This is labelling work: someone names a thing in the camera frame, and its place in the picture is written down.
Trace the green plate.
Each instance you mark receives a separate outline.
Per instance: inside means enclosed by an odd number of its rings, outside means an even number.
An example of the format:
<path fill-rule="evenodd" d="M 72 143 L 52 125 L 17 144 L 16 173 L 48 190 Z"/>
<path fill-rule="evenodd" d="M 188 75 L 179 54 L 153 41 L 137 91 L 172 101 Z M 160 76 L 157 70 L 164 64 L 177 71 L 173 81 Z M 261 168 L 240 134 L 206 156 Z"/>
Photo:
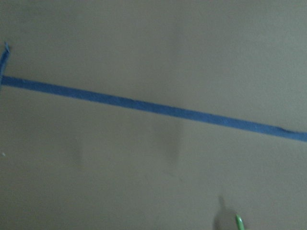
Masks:
<path fill-rule="evenodd" d="M 245 230 L 244 222 L 239 215 L 236 215 L 236 225 L 238 230 Z"/>

